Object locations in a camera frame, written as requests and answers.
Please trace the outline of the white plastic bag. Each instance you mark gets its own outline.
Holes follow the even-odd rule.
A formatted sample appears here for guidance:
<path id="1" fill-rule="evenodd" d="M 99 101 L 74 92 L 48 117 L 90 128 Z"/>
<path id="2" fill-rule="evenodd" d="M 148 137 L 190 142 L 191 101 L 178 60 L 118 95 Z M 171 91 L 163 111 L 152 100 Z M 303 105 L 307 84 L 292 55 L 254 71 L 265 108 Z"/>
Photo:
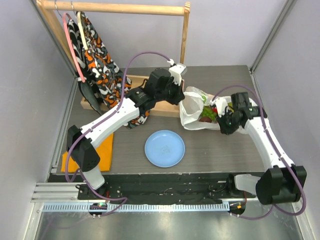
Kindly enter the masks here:
<path id="1" fill-rule="evenodd" d="M 184 129 L 189 131 L 220 130 L 220 126 L 217 122 L 218 113 L 216 119 L 212 120 L 211 123 L 199 121 L 204 106 L 212 107 L 210 101 L 214 98 L 213 95 L 196 87 L 189 86 L 186 88 L 184 96 L 184 100 L 179 103 L 179 117 Z"/>

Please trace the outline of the green fake grapes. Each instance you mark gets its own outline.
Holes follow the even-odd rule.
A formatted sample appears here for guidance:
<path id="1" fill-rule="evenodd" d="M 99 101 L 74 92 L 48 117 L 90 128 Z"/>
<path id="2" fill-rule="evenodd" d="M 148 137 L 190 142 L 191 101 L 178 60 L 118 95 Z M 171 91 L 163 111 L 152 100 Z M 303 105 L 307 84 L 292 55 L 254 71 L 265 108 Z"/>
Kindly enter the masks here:
<path id="1" fill-rule="evenodd" d="M 212 107 L 204 106 L 200 116 L 209 117 L 212 121 L 214 121 L 216 119 L 217 113 L 213 110 Z"/>

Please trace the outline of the blue plastic plate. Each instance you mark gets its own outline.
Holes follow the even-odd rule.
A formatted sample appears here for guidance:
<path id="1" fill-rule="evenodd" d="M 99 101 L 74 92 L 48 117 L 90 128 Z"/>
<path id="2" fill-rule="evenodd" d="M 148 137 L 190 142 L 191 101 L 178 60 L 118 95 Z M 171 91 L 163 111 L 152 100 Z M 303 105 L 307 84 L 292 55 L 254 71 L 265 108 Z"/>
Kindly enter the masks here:
<path id="1" fill-rule="evenodd" d="M 185 151 L 183 139 L 170 130 L 159 130 L 152 133 L 144 145 L 146 158 L 160 168 L 177 165 L 183 159 Z"/>

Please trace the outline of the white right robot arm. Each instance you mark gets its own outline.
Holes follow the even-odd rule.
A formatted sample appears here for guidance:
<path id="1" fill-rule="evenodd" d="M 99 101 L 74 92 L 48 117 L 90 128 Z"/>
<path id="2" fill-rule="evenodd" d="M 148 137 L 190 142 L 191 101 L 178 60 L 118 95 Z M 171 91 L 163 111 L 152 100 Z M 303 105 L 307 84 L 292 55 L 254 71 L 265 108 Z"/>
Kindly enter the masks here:
<path id="1" fill-rule="evenodd" d="M 264 173 L 257 177 L 248 173 L 232 176 L 226 193 L 233 198 L 244 192 L 257 196 L 263 205 L 298 202 L 302 196 L 307 171 L 288 157 L 274 135 L 268 116 L 247 92 L 217 97 L 210 102 L 217 113 L 220 132 L 231 135 L 244 130 L 253 140 L 261 157 Z"/>

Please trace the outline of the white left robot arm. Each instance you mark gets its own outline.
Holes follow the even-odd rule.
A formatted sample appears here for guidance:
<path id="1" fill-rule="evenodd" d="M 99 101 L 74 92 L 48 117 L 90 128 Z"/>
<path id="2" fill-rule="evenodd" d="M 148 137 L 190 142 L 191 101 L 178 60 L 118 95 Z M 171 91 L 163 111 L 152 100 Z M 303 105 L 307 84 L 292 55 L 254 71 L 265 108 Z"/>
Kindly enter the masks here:
<path id="1" fill-rule="evenodd" d="M 73 125 L 68 129 L 68 156 L 79 166 L 93 198 L 100 200 L 107 192 L 96 149 L 121 126 L 153 109 L 156 103 L 166 101 L 178 105 L 184 100 L 182 76 L 186 71 L 183 64 L 169 69 L 157 68 L 144 84 L 132 88 L 111 110 L 81 128 Z"/>

